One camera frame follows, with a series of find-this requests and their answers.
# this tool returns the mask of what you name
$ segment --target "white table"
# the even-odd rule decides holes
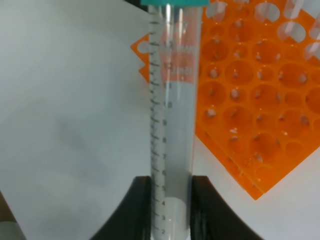
[[[129,48],[146,20],[120,0],[0,3],[0,189],[28,239],[87,240],[149,174],[148,87]],[[319,156],[257,201],[198,139],[194,174],[266,240],[318,240]]]

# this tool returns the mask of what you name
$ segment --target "tube cap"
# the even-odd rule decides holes
[[[201,7],[209,4],[209,0],[141,0],[142,5],[163,6],[167,4],[179,7]]]

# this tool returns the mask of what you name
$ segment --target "teal cap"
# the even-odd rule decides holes
[[[142,5],[164,6],[167,4],[179,7],[201,7],[209,4],[209,0],[141,0]]]

